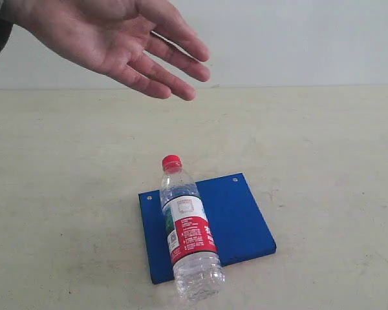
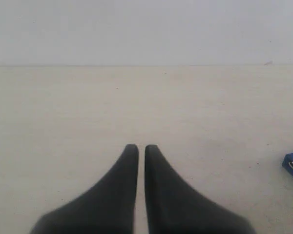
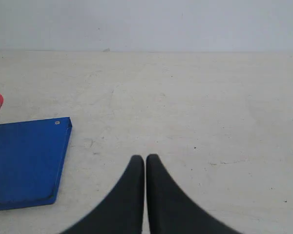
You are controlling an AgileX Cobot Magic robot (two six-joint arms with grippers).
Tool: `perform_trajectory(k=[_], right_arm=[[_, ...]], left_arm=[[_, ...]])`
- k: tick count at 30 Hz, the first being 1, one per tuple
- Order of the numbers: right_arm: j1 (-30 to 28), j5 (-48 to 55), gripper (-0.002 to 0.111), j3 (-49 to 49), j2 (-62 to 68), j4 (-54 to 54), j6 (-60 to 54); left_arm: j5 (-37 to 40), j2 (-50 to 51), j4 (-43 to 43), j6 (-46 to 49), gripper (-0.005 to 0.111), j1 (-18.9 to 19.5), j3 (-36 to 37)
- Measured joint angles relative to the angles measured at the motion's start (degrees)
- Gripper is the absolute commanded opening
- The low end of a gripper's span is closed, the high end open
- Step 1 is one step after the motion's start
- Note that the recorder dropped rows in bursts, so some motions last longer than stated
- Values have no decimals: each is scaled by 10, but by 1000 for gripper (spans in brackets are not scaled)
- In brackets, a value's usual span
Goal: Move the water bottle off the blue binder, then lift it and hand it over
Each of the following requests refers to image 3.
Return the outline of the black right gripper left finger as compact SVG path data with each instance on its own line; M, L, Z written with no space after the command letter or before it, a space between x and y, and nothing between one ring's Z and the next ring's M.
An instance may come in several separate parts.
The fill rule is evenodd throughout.
M145 165L131 157L124 173L108 195L64 234L140 234L145 195Z

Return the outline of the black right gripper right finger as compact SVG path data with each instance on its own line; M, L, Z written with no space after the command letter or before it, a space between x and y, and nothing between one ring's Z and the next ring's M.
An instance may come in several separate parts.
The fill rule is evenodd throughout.
M193 202L157 154L146 158L146 199L152 234L237 234Z

